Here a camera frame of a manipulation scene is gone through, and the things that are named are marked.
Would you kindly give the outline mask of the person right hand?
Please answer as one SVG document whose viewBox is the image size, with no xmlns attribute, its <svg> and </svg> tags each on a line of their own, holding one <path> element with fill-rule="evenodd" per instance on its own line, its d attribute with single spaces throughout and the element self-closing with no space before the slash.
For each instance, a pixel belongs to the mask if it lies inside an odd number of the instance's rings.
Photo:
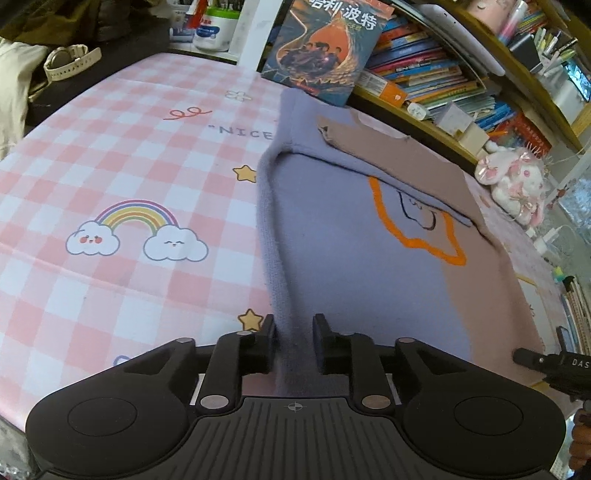
<svg viewBox="0 0 591 480">
<path fill-rule="evenodd" d="M 574 472 L 581 471 L 591 457 L 590 413 L 579 409 L 574 417 L 572 443 L 569 448 L 569 467 Z"/>
</svg>

